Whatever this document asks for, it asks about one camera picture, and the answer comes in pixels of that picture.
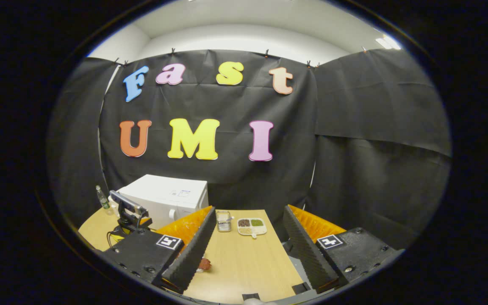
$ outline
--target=orange letter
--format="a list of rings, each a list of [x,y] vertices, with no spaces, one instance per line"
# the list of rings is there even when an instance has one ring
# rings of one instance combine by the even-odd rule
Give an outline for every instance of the orange letter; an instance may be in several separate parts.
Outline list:
[[[273,75],[272,78],[272,87],[277,93],[281,94],[290,94],[293,92],[293,87],[287,87],[287,79],[293,79],[293,75],[291,73],[287,73],[286,68],[279,67],[272,69],[269,71],[270,75]]]
[[[129,157],[140,157],[146,151],[148,144],[148,127],[152,126],[150,120],[140,120],[137,126],[140,128],[139,145],[137,147],[131,146],[131,128],[135,125],[130,120],[124,120],[120,123],[120,147],[124,155]]]

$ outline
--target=pink letter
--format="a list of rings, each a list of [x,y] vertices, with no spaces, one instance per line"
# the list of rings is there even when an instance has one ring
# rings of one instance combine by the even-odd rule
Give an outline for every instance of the pink letter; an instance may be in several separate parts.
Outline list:
[[[272,154],[269,152],[269,130],[275,125],[265,120],[250,122],[253,129],[253,149],[248,158],[252,161],[270,161]]]
[[[168,64],[163,68],[164,72],[159,73],[155,78],[156,83],[169,83],[169,85],[178,85],[182,81],[182,75],[186,66],[183,64]]]

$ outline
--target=ceiling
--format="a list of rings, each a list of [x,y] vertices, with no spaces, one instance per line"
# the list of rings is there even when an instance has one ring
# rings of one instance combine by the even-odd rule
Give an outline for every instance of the ceiling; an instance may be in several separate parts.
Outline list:
[[[382,48],[383,33],[325,0],[175,0],[134,21],[150,38],[191,27],[277,27],[329,42],[349,53]]]

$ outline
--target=wooden table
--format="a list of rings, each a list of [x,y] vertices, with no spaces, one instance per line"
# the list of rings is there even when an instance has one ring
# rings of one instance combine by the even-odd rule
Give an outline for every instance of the wooden table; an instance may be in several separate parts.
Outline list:
[[[214,229],[205,258],[212,268],[196,273],[183,295],[211,302],[242,304],[242,294],[259,294],[264,302],[295,295],[292,286],[304,282],[287,256],[265,210],[229,210],[231,232]],[[239,218],[262,218],[267,233],[257,239],[236,230]],[[106,233],[117,226],[117,216],[95,212],[79,233],[100,250],[108,249]]]

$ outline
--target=blue letter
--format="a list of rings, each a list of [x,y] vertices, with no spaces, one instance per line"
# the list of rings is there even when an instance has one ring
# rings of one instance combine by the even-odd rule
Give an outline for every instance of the blue letter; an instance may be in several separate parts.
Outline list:
[[[141,94],[142,89],[138,89],[138,86],[144,85],[144,75],[143,73],[148,72],[148,67],[144,66],[137,71],[133,72],[132,75],[124,78],[125,88],[128,90],[128,97],[125,98],[126,102],[134,99]]]

